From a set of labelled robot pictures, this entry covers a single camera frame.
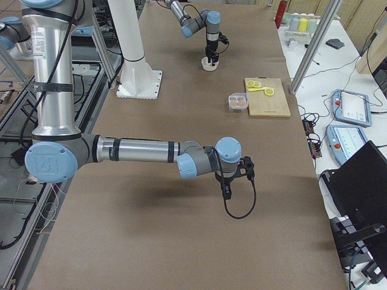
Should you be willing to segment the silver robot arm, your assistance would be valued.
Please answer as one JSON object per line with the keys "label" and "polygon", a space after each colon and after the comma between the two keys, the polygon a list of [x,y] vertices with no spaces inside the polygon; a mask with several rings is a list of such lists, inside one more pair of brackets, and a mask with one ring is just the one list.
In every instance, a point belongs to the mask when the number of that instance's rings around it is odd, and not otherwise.
{"label": "silver robot arm", "polygon": [[[231,199],[230,183],[253,170],[250,157],[241,157],[238,140],[222,137],[213,146],[201,147],[194,141],[141,140],[86,134],[75,124],[74,82],[71,35],[79,28],[93,28],[92,1],[20,1],[22,23],[31,30],[34,61],[37,127],[32,145],[26,149],[28,172],[46,183],[72,178],[88,163],[144,161],[177,163],[183,179],[215,172],[223,199]],[[225,43],[220,33],[220,13],[205,9],[194,20],[184,20],[176,1],[164,1],[178,18],[185,36],[206,28],[207,61],[203,68],[217,66],[217,43]],[[157,99],[162,71],[153,70],[145,59],[138,16],[133,1],[108,1],[114,27],[123,51],[123,83],[119,97]]]}
{"label": "silver robot arm", "polygon": [[[184,7],[179,1],[163,1],[163,8],[169,9],[180,23],[181,32],[185,38],[192,37],[202,28],[206,29],[206,56],[202,58],[201,64],[205,71],[214,71],[219,64],[219,56],[229,47],[228,38],[220,32],[221,14],[218,11],[203,9],[199,12],[193,5],[186,4]],[[193,7],[198,13],[198,16],[192,18],[188,12],[185,12],[187,7]]]}

